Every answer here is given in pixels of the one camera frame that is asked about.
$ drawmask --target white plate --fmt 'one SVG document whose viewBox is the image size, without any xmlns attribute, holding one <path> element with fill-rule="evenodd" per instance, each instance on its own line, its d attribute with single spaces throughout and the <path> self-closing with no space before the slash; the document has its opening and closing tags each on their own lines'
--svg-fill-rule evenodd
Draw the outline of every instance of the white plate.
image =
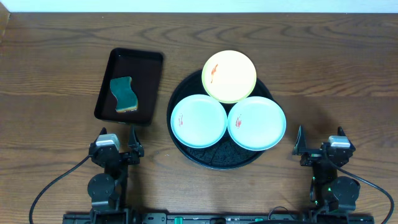
<svg viewBox="0 0 398 224">
<path fill-rule="evenodd" d="M 228 115 L 228 132 L 241 147 L 261 151 L 275 146 L 286 130 L 285 114 L 270 99 L 252 96 L 236 103 Z"/>
<path fill-rule="evenodd" d="M 201 73 L 206 92 L 222 103 L 236 103 L 256 85 L 256 68 L 241 52 L 225 50 L 207 60 Z"/>
<path fill-rule="evenodd" d="M 192 148 L 209 147 L 226 131 L 226 112 L 221 103 L 207 95 L 192 95 L 173 109 L 170 124 L 174 136 Z"/>
</svg>

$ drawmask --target green sponge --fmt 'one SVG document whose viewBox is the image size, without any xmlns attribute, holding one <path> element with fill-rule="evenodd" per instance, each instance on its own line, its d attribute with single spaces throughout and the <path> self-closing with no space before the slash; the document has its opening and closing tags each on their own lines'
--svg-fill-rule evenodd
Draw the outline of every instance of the green sponge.
<svg viewBox="0 0 398 224">
<path fill-rule="evenodd" d="M 114 78 L 111 80 L 111 92 L 118 104 L 116 112 L 123 113 L 138 108 L 138 99 L 131 90 L 131 77 Z"/>
</svg>

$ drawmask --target black rectangular tray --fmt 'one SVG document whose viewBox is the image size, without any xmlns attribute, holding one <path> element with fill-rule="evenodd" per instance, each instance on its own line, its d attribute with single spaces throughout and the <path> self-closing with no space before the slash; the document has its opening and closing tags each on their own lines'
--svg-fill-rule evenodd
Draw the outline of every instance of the black rectangular tray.
<svg viewBox="0 0 398 224">
<path fill-rule="evenodd" d="M 149 125 L 154 114 L 157 90 L 162 74 L 163 55 L 116 48 L 111 51 L 94 115 L 98 119 L 120 123 Z M 131 77 L 131 89 L 137 95 L 138 109 L 116 112 L 117 99 L 109 87 L 111 79 Z"/>
</svg>

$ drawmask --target wood grain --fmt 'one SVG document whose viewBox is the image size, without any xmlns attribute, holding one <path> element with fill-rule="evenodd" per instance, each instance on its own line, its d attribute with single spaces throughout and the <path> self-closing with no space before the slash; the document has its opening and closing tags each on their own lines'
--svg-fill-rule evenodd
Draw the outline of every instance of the wood grain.
<svg viewBox="0 0 398 224">
<path fill-rule="evenodd" d="M 12 14 L 0 46 L 0 220 L 27 223 L 37 194 L 86 156 L 103 126 L 127 142 L 128 126 L 93 116 L 115 47 L 165 55 L 154 120 L 137 130 L 146 156 L 129 176 L 128 200 L 140 210 L 311 206 L 311 169 L 291 155 L 300 124 L 314 147 L 341 125 L 357 147 L 345 168 L 398 200 L 397 37 L 398 17 L 388 14 Z M 251 58 L 288 126 L 252 164 L 217 171 L 178 151 L 165 114 L 174 88 L 226 49 Z M 88 212 L 86 185 L 100 172 L 87 162 L 55 184 L 34 220 L 60 223 L 66 212 Z M 380 223 L 388 209 L 382 193 L 362 185 L 356 212 Z"/>
</svg>

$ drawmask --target black cable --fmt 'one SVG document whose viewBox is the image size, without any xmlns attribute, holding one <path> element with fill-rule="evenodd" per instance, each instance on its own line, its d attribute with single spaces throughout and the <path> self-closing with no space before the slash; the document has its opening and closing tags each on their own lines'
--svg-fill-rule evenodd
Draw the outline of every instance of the black cable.
<svg viewBox="0 0 398 224">
<path fill-rule="evenodd" d="M 360 181 L 364 182 L 365 184 L 368 184 L 368 185 L 370 185 L 371 187 L 374 187 L 375 189 L 380 190 L 383 194 L 385 194 L 385 195 L 387 196 L 387 198 L 390 200 L 390 204 L 391 204 L 391 205 L 390 205 L 390 211 L 388 212 L 386 218 L 383 220 L 383 222 L 382 222 L 381 224 L 387 223 L 388 219 L 390 219 L 392 213 L 394 212 L 394 200 L 392 199 L 391 195 L 390 195 L 388 192 L 386 192 L 384 189 L 382 189 L 381 187 L 377 186 L 376 184 L 374 184 L 374 183 L 372 183 L 372 182 L 370 182 L 370 181 L 367 181 L 367 180 L 365 180 L 365 179 L 363 179 L 363 178 L 361 178 L 361 177 L 358 177 L 357 175 L 354 175 L 354 174 L 352 174 L 352 173 L 350 173 L 350 172 L 348 172 L 348 171 L 345 171 L 345 170 L 343 170 L 342 168 L 338 167 L 336 164 L 334 164 L 334 163 L 329 159 L 329 156 L 328 156 L 328 153 L 327 153 L 326 150 L 323 151 L 323 154 L 324 154 L 326 160 L 330 163 L 330 165 L 331 165 L 333 168 L 335 168 L 336 170 L 338 170 L 338 171 L 340 171 L 340 172 L 342 172 L 342 173 L 344 173 L 344 174 L 346 174 L 346 175 L 348 175 L 348 176 L 350 176 L 350 177 L 353 177 L 353 178 L 355 178 L 355 179 L 357 179 L 357 180 L 360 180 Z"/>
<path fill-rule="evenodd" d="M 293 215 L 290 213 L 289 209 L 287 209 L 287 208 L 285 208 L 285 207 L 283 207 L 283 206 L 276 206 L 275 208 L 273 208 L 273 209 L 269 212 L 269 214 L 268 214 L 268 220 L 271 220 L 271 215 L 272 215 L 272 213 L 274 212 L 274 210 L 277 209 L 277 208 L 283 208 L 283 209 L 285 209 L 285 210 L 287 211 L 287 213 L 290 215 L 290 217 L 292 217 L 293 220 L 296 220 L 296 219 L 293 217 Z"/>
<path fill-rule="evenodd" d="M 30 207 L 30 211 L 29 211 L 29 223 L 33 224 L 33 210 L 35 209 L 36 203 L 37 201 L 39 201 L 39 198 L 44 194 L 44 192 L 49 189 L 53 184 L 55 184 L 58 180 L 64 178 L 66 175 L 70 174 L 71 172 L 73 172 L 75 169 L 79 168 L 83 163 L 85 163 L 87 161 L 87 159 L 89 159 L 90 156 L 85 157 L 81 162 L 79 162 L 77 165 L 75 165 L 72 169 L 66 171 L 66 173 L 62 174 L 61 176 L 57 177 L 55 180 L 51 181 L 51 183 L 49 183 L 47 186 L 45 186 L 45 188 L 39 193 L 39 195 L 36 197 L 36 199 L 34 200 L 32 206 Z"/>
</svg>

